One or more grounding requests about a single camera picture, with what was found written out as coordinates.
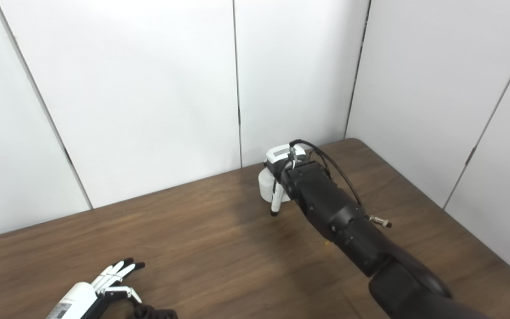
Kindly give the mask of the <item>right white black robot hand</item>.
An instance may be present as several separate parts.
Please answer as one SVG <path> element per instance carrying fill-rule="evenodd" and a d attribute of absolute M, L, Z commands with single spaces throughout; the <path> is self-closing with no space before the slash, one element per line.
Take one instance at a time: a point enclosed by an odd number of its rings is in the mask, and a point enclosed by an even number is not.
<path fill-rule="evenodd" d="M 309 157 L 299 145 L 290 148 L 288 144 L 271 148 L 266 156 L 264 168 L 258 176 L 259 190 L 263 200 L 270 203 L 271 216 L 275 217 L 279 214 L 282 203 L 291 200 L 281 182 L 283 170 L 290 169 L 293 164 L 306 163 Z"/>

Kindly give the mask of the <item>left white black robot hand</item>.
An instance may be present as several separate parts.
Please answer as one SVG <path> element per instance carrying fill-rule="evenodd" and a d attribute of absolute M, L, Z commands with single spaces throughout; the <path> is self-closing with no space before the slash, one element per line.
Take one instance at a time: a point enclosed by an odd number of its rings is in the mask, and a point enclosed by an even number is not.
<path fill-rule="evenodd" d="M 105 267 L 91 283 L 80 281 L 73 285 L 54 306 L 47 319 L 100 319 L 112 303 L 129 301 L 143 303 L 134 288 L 122 285 L 131 274 L 146 267 L 144 262 L 126 258 Z"/>

